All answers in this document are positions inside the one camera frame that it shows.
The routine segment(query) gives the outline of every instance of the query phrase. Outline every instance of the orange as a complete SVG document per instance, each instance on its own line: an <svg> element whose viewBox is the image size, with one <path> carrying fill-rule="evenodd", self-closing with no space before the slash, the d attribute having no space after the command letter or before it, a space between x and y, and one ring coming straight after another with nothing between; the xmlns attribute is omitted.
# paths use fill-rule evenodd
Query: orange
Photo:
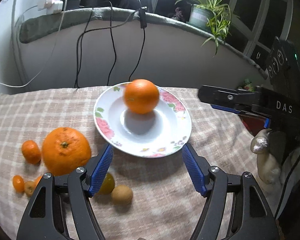
<svg viewBox="0 0 300 240"><path fill-rule="evenodd" d="M16 192L22 193L25 190L25 182L20 175L13 176L12 185Z"/></svg>
<svg viewBox="0 0 300 240"><path fill-rule="evenodd" d="M69 127L59 127L47 135L42 144L42 159L54 176L68 174L84 166L91 158L85 136Z"/></svg>
<svg viewBox="0 0 300 240"><path fill-rule="evenodd" d="M149 80L136 79L126 86L123 97L130 111L146 114L157 106L159 91Z"/></svg>
<svg viewBox="0 0 300 240"><path fill-rule="evenodd" d="M37 164L41 160L41 152L39 147L32 140L25 141L22 144L21 152L26 161L31 164Z"/></svg>
<svg viewBox="0 0 300 240"><path fill-rule="evenodd" d="M40 181L41 178L42 178L42 176L39 176L39 177L37 177L37 178L34 180L34 187L35 187L35 188L37 187L37 185L38 185L38 183L39 183L39 181Z"/></svg>

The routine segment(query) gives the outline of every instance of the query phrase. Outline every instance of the table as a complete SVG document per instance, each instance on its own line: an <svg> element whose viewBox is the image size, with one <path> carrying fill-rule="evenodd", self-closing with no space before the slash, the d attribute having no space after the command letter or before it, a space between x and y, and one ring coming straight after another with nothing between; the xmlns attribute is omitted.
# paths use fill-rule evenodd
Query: table
<svg viewBox="0 0 300 240"><path fill-rule="evenodd" d="M105 140L95 127L93 106L106 88L51 89L0 96L0 225L12 240L16 239L28 203L25 194L15 192L12 177L19 174L25 181L34 180L47 171L43 162L39 165L25 162L20 151L22 143L31 139L41 147L53 129L71 127L85 135L92 155L97 155ZM189 110L192 119L189 142L198 155L227 173L250 171L259 182L256 155L250 152L253 137L237 115L201 103L196 89L165 89ZM132 188L134 199L129 208L112 205L108 196L90 199L107 240L190 238L205 199L194 190L181 152L165 158L143 159L115 150L109 171L116 185ZM226 234L231 200L228 196L219 239ZM65 203L65 209L70 237L78 239L69 202Z"/></svg>

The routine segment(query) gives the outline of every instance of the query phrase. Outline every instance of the blue gripper pad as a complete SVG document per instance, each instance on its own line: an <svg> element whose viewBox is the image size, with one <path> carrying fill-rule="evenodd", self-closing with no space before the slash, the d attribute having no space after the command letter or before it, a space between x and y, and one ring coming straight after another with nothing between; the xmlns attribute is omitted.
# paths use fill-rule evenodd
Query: blue gripper pad
<svg viewBox="0 0 300 240"><path fill-rule="evenodd" d="M204 185L204 175L202 174L197 162L192 156L187 145L182 147L182 159L186 165L190 178L192 180L192 184L197 192L199 192L202 196L206 194L206 187Z"/></svg>
<svg viewBox="0 0 300 240"><path fill-rule="evenodd" d="M231 112L231 113L234 113L234 114L240 114L240 111L235 110L235 109L232 109L232 108L229 108L229 107L217 106L217 105L211 105L211 107L212 107L213 109L218 109L218 110L222 110L222 111L227 111L227 112Z"/></svg>
<svg viewBox="0 0 300 240"><path fill-rule="evenodd" d="M113 148L111 145L109 145L104 151L98 165L96 166L91 176L91 186L88 190L91 197L100 190L103 180L106 177L112 158Z"/></svg>

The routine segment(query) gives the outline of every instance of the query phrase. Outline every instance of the charger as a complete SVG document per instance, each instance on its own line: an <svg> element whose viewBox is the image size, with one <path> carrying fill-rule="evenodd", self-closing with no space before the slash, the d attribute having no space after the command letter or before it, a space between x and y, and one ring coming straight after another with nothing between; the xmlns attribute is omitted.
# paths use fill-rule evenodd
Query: charger
<svg viewBox="0 0 300 240"><path fill-rule="evenodd" d="M47 14L58 13L62 11L63 1L61 0L38 0L38 11L47 9Z"/></svg>

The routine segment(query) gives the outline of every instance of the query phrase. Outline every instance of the floral plate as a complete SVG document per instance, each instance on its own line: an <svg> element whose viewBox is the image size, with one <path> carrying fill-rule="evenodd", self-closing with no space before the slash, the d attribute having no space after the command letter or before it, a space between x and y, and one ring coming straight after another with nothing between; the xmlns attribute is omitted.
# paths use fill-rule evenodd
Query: floral plate
<svg viewBox="0 0 300 240"><path fill-rule="evenodd" d="M97 99L94 122L103 138L119 150L144 158L164 157L177 152L188 141L191 119L183 103L157 87L160 100L148 114L129 111L123 92L129 82L104 91Z"/></svg>

